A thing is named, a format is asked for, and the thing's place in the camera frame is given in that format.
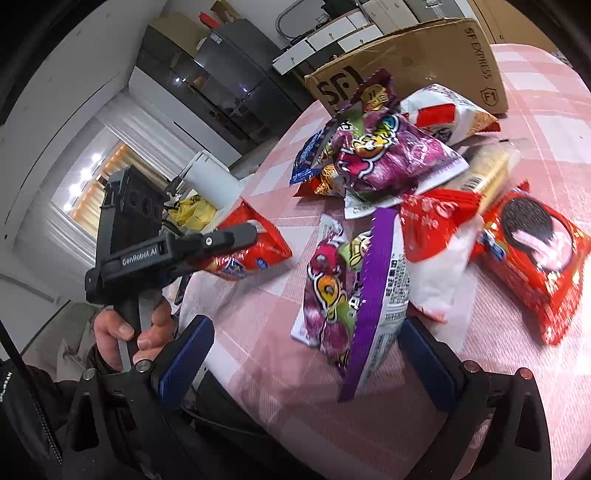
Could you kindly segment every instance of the sf express box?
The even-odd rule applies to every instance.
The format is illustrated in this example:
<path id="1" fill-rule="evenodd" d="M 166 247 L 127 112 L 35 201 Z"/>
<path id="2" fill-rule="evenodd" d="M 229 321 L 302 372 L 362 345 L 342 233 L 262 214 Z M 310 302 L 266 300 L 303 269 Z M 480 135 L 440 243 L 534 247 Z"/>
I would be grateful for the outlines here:
<path id="1" fill-rule="evenodd" d="M 491 47 L 471 18 L 434 20 L 377 38 L 306 76 L 306 87 L 335 113 L 382 67 L 392 74 L 401 99 L 439 83 L 490 113 L 508 110 Z"/>

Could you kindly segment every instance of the human hand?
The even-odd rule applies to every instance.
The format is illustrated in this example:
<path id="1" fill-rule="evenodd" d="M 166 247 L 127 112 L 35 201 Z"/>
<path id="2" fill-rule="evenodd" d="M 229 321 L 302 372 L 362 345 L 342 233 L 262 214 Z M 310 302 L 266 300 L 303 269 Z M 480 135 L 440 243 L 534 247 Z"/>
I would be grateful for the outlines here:
<path id="1" fill-rule="evenodd" d="M 152 314 L 152 326 L 138 336 L 139 351 L 134 355 L 134 364 L 140 360 L 154 360 L 160 350 L 173 340 L 176 324 L 170 313 L 170 303 L 162 297 Z M 101 357 L 111 368 L 121 372 L 123 365 L 117 340 L 131 340 L 134 337 L 133 327 L 116 311 L 103 310 L 95 319 L 95 337 Z"/>

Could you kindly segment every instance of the tablecloth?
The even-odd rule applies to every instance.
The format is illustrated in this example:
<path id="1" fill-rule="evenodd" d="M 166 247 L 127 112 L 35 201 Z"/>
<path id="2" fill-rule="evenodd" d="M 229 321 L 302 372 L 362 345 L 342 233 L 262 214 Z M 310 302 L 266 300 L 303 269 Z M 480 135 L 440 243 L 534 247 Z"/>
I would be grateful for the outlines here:
<path id="1" fill-rule="evenodd" d="M 535 47 L 492 47 L 509 112 L 502 134 L 519 139 L 512 181 L 591 232 L 591 93 L 579 75 Z M 435 410 L 394 346 L 364 394 L 336 402 L 340 378 L 318 351 L 290 338 L 303 299 L 305 266 L 316 247 L 319 216 L 343 220 L 340 199 L 300 199 L 290 187 L 293 160 L 329 118 L 320 102 L 306 110 L 246 186 L 244 198 L 280 229 L 293 258 L 231 283 L 193 275 L 181 321 L 211 317 L 216 341 L 207 365 L 232 397 L 303 462 L 332 479 L 401 479 L 427 449 L 445 416 Z M 368 219 L 344 221 L 362 231 Z M 553 478 L 561 480 L 591 443 L 591 275 L 560 346 L 541 343 L 535 317 L 490 274 L 470 267 L 469 323 L 455 350 L 488 371 L 529 367 L 550 431 Z M 472 448 L 478 447 L 475 436 Z M 466 455 L 456 476 L 470 468 Z"/>

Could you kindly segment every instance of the screw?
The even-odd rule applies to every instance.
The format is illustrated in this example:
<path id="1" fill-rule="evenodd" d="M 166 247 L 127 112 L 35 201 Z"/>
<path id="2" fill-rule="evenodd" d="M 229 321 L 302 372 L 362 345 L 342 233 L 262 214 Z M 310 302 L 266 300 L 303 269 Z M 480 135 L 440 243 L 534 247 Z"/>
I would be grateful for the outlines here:
<path id="1" fill-rule="evenodd" d="M 464 362 L 464 368 L 470 373 L 475 374 L 480 370 L 480 365 L 478 365 L 474 360 L 466 360 Z"/>
<path id="2" fill-rule="evenodd" d="M 84 380 L 90 380 L 92 377 L 95 376 L 95 373 L 96 370 L 94 368 L 89 368 L 88 370 L 84 370 L 82 378 L 84 378 Z"/>
<path id="3" fill-rule="evenodd" d="M 523 378 L 525 380 L 531 380 L 532 378 L 534 378 L 534 374 L 531 372 L 531 370 L 529 368 L 525 368 L 525 367 L 520 368 L 519 374 L 521 375 L 521 378 Z"/>
<path id="4" fill-rule="evenodd" d="M 139 373 L 144 373 L 147 372 L 148 370 L 150 370 L 150 367 L 152 366 L 152 362 L 150 362 L 150 360 L 141 360 L 137 363 L 137 365 L 135 366 L 135 369 L 139 372 Z"/>

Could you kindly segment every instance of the white cylindrical container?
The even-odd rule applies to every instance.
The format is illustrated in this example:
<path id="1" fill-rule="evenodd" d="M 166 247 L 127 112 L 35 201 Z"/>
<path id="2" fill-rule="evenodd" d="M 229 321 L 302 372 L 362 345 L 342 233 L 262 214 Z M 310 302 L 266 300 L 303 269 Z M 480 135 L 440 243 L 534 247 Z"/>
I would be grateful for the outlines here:
<path id="1" fill-rule="evenodd" d="M 228 168 L 206 150 L 189 162 L 181 177 L 218 210 L 233 204 L 243 188 Z"/>

